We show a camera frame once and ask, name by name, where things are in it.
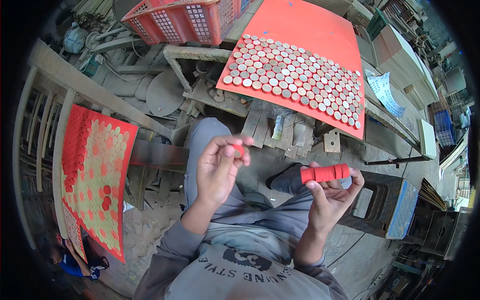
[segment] round wooden board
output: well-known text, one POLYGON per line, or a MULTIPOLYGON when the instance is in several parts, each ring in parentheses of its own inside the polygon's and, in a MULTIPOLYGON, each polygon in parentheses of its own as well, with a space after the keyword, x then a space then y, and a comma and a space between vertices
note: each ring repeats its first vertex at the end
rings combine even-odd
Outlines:
POLYGON ((173 71, 157 75, 147 89, 146 102, 153 115, 163 117, 171 114, 182 105, 183 86, 173 71))

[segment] gray pants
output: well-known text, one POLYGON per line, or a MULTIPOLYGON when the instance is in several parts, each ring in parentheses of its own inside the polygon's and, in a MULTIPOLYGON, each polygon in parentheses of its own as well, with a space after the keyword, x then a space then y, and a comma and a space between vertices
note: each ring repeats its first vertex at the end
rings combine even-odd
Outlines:
MULTIPOLYGON (((185 174, 185 196, 187 208, 197 197, 197 161, 214 136, 230 135, 230 130, 216 118, 205 118, 195 125, 190 136, 190 155, 185 174)), ((343 188, 351 185, 351 177, 342 180, 343 188)), ((308 225, 308 212, 312 205, 312 194, 301 183, 300 165, 288 169, 272 181, 272 189, 293 195, 279 207, 256 211, 244 201, 237 185, 233 186, 227 201, 212 217, 212 222, 221 224, 254 224, 278 230, 301 238, 308 225)))

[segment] dusty floor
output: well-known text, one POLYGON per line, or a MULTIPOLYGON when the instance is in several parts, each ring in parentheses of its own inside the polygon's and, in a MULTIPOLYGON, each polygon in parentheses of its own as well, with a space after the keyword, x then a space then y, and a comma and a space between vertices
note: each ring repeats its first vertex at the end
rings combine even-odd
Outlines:
MULTIPOLYGON (((309 153, 307 159, 301 163, 316 161, 321 165, 347 163, 360 170, 388 174, 406 178, 410 183, 420 188, 422 177, 437 189, 443 196, 453 197, 455 194, 456 178, 453 174, 444 174, 440 182, 438 174, 438 158, 430 162, 408 163, 395 168, 388 166, 366 166, 363 161, 386 160, 390 155, 370 145, 359 144, 346 138, 342 140, 341 153, 326 153, 320 144, 316 152, 309 153)), ((406 143, 398 151, 405 156, 412 154, 411 147, 406 143)), ((279 149, 252 147, 252 165, 240 171, 237 182, 245 191, 255 190, 268 198, 273 198, 273 206, 286 201, 290 195, 267 189, 265 179, 272 174, 283 170, 293 160, 285 157, 279 149)), ((149 199, 157 199, 157 192, 148 192, 149 199)), ((155 252, 155 246, 163 233, 180 218, 182 211, 180 204, 184 201, 182 193, 170 193, 167 201, 153 203, 153 209, 146 208, 139 212, 131 209, 123 217, 123 241, 126 264, 104 254, 110 261, 110 269, 102 272, 101 280, 117 292, 131 297, 142 275, 149 267, 150 258, 155 252)), ((345 226, 336 225, 330 232, 325 245, 326 265, 336 276, 350 298, 369 287, 372 278, 378 270, 385 271, 392 260, 391 253, 399 246, 398 241, 391 242, 377 236, 364 234, 361 231, 345 226)), ((99 253, 104 251, 95 247, 99 253)), ((369 291, 363 292, 357 299, 365 297, 369 291)))

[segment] plastic bag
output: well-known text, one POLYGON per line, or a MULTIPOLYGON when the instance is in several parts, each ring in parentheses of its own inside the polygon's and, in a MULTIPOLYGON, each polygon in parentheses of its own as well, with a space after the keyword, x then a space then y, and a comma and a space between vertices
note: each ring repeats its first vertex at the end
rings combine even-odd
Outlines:
POLYGON ((63 48, 69 53, 80 53, 85 46, 88 31, 81 29, 78 23, 73 22, 63 38, 63 48))

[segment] gray t-shirt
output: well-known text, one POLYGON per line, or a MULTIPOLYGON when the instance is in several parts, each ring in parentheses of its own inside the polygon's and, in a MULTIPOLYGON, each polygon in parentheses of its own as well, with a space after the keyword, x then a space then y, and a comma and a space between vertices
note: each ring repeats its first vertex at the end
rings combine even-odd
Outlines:
POLYGON ((274 230, 215 223, 200 235, 177 221, 133 299, 348 299, 323 258, 318 265, 285 265, 297 242, 274 230))

